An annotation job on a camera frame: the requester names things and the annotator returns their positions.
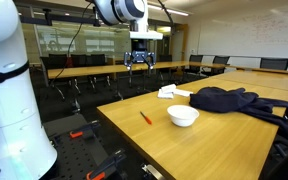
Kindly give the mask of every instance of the floor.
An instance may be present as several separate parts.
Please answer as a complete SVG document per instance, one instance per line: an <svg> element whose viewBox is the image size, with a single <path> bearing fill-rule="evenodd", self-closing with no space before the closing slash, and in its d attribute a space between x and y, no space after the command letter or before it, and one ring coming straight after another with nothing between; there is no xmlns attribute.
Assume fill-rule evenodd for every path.
<svg viewBox="0 0 288 180"><path fill-rule="evenodd" d="M65 101L62 101L61 96L56 89L46 87L43 73L40 70L31 69L31 79L42 122L49 122L73 115L74 113L72 111L74 108L72 104L74 100L77 99L80 105L80 114L82 114L88 122L93 120L100 121L101 127L99 129L99 137L102 140L106 152L110 154L118 148L123 148L125 150L127 158L120 163L119 167L125 171L128 179L145 179L143 177L144 171L141 167L143 163L147 163L146 160L136 150L134 150L134 148L132 148L131 145L120 134L118 134L107 121L103 120L96 110L97 106L121 100L115 93L116 81L111 81L112 90L110 90L108 86L104 86L105 81L97 82L96 85L98 90L97 93L94 93L90 84L87 83L86 77L80 77L78 79L78 86L81 91L80 95L65 83L58 86L63 90L66 98ZM128 78L121 78L119 81L120 93L123 95L124 99L147 92L143 91L142 76L134 77L132 79L132 87L129 86L128 80ZM163 86L162 82L159 81L155 75L151 75L149 78L146 78L145 81L145 90L156 91ZM268 156L263 168L262 175L265 175L280 160L281 158L276 155L272 148L271 154ZM109 179L120 179L120 177L112 176Z"/></svg>

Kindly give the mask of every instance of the dark jacket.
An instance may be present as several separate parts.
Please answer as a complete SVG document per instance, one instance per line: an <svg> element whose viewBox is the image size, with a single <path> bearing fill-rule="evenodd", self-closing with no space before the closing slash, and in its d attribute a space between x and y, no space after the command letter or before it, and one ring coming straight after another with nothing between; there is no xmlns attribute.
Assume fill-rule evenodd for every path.
<svg viewBox="0 0 288 180"><path fill-rule="evenodd" d="M288 136L288 120L272 114L274 106L288 110L287 101L259 98L258 94L245 92L244 88L226 91L218 87L205 87L190 97L192 107L218 113L242 112L278 125L280 133Z"/></svg>

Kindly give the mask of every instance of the conference table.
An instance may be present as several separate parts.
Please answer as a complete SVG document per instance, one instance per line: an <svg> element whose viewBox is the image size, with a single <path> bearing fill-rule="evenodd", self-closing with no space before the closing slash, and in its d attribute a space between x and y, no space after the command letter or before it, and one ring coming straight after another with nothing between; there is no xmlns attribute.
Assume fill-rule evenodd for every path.
<svg viewBox="0 0 288 180"><path fill-rule="evenodd" d="M260 97L288 101L288 83L279 88L263 84L257 72L244 72L244 81L230 73L177 86L196 93L216 86L225 90L245 88ZM284 76L263 73L261 78L278 81ZM166 179L258 179L275 138L278 126L239 113L212 113L198 110L200 116L189 127L174 125L167 113L171 105L189 105L190 97L174 95L157 98L158 92L97 107L103 119L110 122L141 155ZM142 111L152 120L148 124ZM283 116L285 109L274 107Z"/></svg>

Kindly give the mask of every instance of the pen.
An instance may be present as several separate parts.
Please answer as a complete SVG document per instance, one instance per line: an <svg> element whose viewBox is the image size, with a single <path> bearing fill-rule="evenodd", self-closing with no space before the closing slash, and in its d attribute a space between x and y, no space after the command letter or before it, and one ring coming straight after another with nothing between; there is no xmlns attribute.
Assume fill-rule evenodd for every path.
<svg viewBox="0 0 288 180"><path fill-rule="evenodd" d="M151 121L147 116L145 116L142 111L140 111L140 113L141 113L142 116L145 118L145 120L146 120L146 122L147 122L148 124L152 124L152 121Z"/></svg>

